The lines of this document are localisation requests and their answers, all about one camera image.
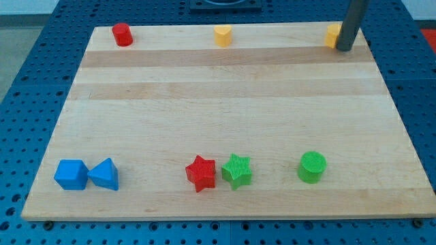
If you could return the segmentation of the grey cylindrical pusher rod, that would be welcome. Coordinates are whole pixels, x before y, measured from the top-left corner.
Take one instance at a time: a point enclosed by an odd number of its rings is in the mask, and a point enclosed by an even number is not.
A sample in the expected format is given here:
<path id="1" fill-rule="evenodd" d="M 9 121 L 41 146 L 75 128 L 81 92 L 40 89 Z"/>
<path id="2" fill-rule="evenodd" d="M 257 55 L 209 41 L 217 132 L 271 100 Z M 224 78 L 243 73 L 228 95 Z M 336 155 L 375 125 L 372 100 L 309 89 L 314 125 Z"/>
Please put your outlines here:
<path id="1" fill-rule="evenodd" d="M 368 6 L 369 0 L 350 1 L 337 38 L 337 50 L 348 52 L 352 49 Z"/>

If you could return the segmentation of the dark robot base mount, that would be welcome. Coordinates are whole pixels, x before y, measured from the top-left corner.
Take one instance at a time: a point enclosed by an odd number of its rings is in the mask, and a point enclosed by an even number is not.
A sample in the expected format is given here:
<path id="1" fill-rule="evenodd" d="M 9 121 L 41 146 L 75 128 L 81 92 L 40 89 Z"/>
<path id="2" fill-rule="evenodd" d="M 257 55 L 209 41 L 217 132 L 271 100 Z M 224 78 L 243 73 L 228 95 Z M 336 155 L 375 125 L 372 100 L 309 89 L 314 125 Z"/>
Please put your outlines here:
<path id="1" fill-rule="evenodd" d="M 189 0 L 191 12 L 239 11 L 262 9 L 261 0 Z"/>

